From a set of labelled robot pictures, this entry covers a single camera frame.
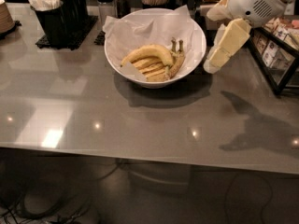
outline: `gray counter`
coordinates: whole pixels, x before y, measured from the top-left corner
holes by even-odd
[[[160,90],[116,74],[94,45],[40,49],[36,14],[0,40],[0,145],[299,174],[299,98],[273,95],[249,50]],[[97,7],[89,7],[96,15]]]

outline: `robotic hand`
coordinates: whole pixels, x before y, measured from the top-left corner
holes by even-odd
[[[214,47],[204,63],[208,73],[219,71],[249,39],[251,28],[261,27],[281,16],[293,0],[220,0],[206,14],[213,21],[230,19],[216,34]]]

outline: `pepper grinder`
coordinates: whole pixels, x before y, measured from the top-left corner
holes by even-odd
[[[113,0],[97,0],[101,26],[105,24],[107,16],[115,17],[115,8]]]
[[[122,18],[131,12],[130,0],[114,0],[117,18]]]

